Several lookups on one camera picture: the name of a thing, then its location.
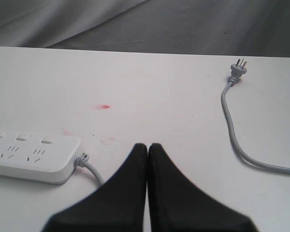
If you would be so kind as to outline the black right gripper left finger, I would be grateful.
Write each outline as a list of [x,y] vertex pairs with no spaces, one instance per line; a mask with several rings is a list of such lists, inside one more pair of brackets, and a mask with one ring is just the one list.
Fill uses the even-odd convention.
[[135,144],[114,175],[94,193],[54,214],[44,232],[141,232],[147,182],[147,147]]

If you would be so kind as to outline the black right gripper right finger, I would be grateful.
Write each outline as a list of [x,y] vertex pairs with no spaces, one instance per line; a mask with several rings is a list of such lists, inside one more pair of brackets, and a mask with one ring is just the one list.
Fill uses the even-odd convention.
[[256,232],[253,221],[207,195],[172,162],[161,144],[148,152],[148,200],[154,232]]

